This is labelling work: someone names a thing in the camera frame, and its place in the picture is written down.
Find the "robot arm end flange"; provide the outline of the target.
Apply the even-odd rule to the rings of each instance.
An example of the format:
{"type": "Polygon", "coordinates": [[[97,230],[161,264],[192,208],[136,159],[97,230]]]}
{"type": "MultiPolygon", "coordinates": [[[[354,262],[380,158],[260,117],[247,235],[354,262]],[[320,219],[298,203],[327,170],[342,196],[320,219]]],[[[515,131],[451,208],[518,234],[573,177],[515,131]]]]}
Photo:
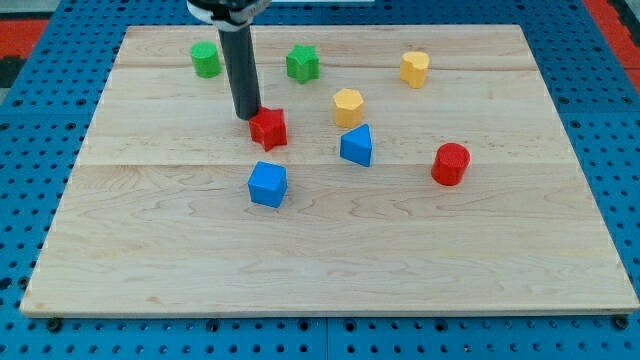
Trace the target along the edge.
{"type": "Polygon", "coordinates": [[[236,32],[249,26],[270,4],[271,0],[186,1],[192,16],[224,32],[236,32]]]}

